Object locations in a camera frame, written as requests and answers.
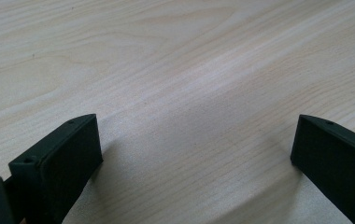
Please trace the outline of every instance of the wooden table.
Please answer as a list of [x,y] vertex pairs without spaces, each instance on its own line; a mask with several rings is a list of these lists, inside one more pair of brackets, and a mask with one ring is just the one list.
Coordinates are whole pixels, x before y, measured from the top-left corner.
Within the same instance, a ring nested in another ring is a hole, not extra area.
[[299,114],[355,132],[355,1],[0,1],[0,176],[89,113],[64,223],[349,223],[290,153]]

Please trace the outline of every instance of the wood grain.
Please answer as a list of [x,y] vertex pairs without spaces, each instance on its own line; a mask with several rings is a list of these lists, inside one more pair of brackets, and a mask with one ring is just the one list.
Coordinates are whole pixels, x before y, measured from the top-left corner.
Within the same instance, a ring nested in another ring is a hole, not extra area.
[[289,156],[299,114],[355,132],[355,1],[0,1],[0,175],[87,113],[64,223],[349,223]]

